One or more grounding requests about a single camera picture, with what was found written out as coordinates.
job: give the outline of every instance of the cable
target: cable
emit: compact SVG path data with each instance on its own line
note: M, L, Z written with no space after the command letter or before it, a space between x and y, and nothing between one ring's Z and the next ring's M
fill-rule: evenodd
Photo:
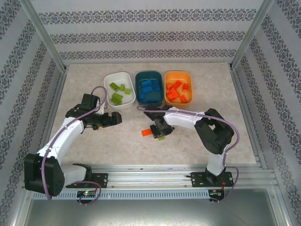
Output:
M98 193L98 195L97 195L92 201L90 201L90 202L88 202L88 203L82 203L82 202L80 202L80 201L81 201L81 198L82 198L83 196L81 196L81 197L79 198L79 204L80 204L80 205L84 204L85 206L88 206L88 205L91 205L92 203L94 203L94 202L100 197L100 194L101 194L101 192L102 192L102 187L100 186L99 183L94 182L94 181L77 181L77 182L74 182L74 184L86 184L86 183L93 184L93 185L96 185L96 186L99 187L99 193Z
M83 117L85 117L85 116L87 116L87 115L89 115L89 114L91 114L91 113L93 113L93 112L99 110L100 107L105 103L105 101L106 101L106 99L107 99L107 90L106 90L105 87L103 87L103 86L96 86L96 87L92 90L91 94L93 94L93 92L94 92L96 89L98 89L98 88L103 88L103 89L104 89L105 95L104 95L103 101L102 101L95 109L93 109L93 110L91 110L91 111L89 111L89 112L87 112L87 113L85 113L85 114L83 114L83 115L77 117L76 119L74 119L74 120L72 120L71 122L69 122L65 127L63 127L63 128L57 133L57 135L53 138L53 140L52 140L52 142L50 143L48 149L46 150L46 153L45 153L45 155L44 155L44 157L43 157L43 160L42 160L42 166L41 166L41 171L42 171L42 172L41 172L41 173L42 173L42 182L43 182L44 192L45 192L45 195L46 195L46 197L47 197L48 200L51 200L52 196L49 195L48 188L47 188L47 183L46 183L46 178L45 178L45 161L46 161L46 158L47 158L49 152L51 152L50 149L52 148L53 144L54 144L55 141L58 139L58 137L65 131L65 129L67 129L67 128L68 128L71 124L73 124L76 120L79 120L79 119L81 119L81 118L83 118Z
M167 111L164 111L164 110L146 110L144 108L145 108L145 106L141 106L141 105L137 106L137 109L139 111L143 111L143 112L150 112L150 113L181 113L181 114L187 114L187 115L192 115L192 116L204 117L204 118L208 118L208 119L214 119L214 120L221 121L221 122L226 123L227 125L231 126L231 128L236 132L237 138L236 138L235 143L232 146L230 146L229 148L227 148L227 150L225 150L225 154L224 154L224 157L222 159L222 165L224 167L226 167L225 162L226 162L227 152L230 151L232 148L234 148L238 144L239 139L240 139L239 131L238 131L238 129L232 123L230 123L230 122L228 122L228 121L226 121L224 119L214 117L214 116L205 115L205 114L198 114L197 112L194 113L194 112L188 112L188 111L183 111L183 110L167 110ZM218 201L218 200L215 201L215 202L218 202L218 203L224 201L232 193L232 191L233 191L233 189L234 189L234 187L235 187L235 185L237 183L237 180L238 180L238 176L239 176L238 168L235 167L235 166L227 166L227 168L236 169L237 176L236 176L235 181L233 183L233 186L230 189L230 191L228 192L227 196L224 197L221 201Z

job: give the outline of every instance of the beige countertop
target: beige countertop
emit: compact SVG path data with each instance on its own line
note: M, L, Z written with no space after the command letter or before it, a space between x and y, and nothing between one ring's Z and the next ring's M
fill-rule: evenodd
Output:
M127 72L135 85L138 72L154 70L164 75L168 71L182 70L192 76L194 100L186 108L190 111L216 109L224 119L234 124L240 133L239 144L232 149L227 164L254 164L246 126L235 93L227 63L192 64L94 64L71 65L67 74L62 97L57 109L51 137L62 125L68 110L81 102L84 93L103 85L106 75ZM101 99L103 91L94 93ZM141 130L152 123L143 112L131 108L119 111L122 123L100 130L86 129L73 142L63 163L85 164L206 164L208 151L204 148L195 130L175 127L172 134L158 141L153 136L142 137ZM105 112L114 111L110 107Z

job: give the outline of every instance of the enclosure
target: enclosure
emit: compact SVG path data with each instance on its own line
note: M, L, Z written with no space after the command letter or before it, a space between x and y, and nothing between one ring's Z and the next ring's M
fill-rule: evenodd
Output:
M0 6L0 225L301 225L300 0ZM239 176L227 170L238 176L227 201L212 205L214 188L194 187L186 177L208 164L195 131L175 127L161 141L142 137L153 122L136 109L142 100L135 76L149 71L160 73L162 89L168 72L188 73L185 110L214 108L237 127L240 142L226 167L237 166ZM79 206L85 188L65 187L51 202L27 191L25 156L48 143L84 93L119 72L129 74L133 106L108 106L122 123L85 130L62 161L107 173L99 201Z

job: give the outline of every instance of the patterned wallpaper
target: patterned wallpaper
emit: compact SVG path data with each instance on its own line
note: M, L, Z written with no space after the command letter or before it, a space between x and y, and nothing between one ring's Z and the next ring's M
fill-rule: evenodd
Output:
M17 0L2 0L0 13L0 226L4 226L24 179L23 159L36 153L42 141L61 73Z
M66 64L231 62L262 0L32 3Z
M301 0L277 0L236 68L264 158L301 225Z

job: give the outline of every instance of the orange bowl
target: orange bowl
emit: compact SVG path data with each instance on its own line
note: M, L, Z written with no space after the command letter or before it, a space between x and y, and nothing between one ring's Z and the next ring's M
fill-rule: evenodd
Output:
M187 100L187 103L181 103L180 99L177 98L176 100L174 101L170 101L167 97L166 97L166 93L168 92L168 90L166 89L166 85L168 83L172 83L172 84L175 84L176 81L180 81L182 82L181 86L177 89L178 93L180 95L184 95L186 100ZM184 83L187 83L188 84L188 91L187 92L184 92L182 91L182 88L183 88L183 84ZM192 91L192 81L191 81L191 75L188 74L187 72L182 72L182 71L170 71L170 72L167 72L165 74L165 79L164 79L164 96L165 96L165 100L166 100L166 103L168 105L172 105L174 107L177 107L177 108L186 108L189 106L189 104L192 102L193 100L193 91Z

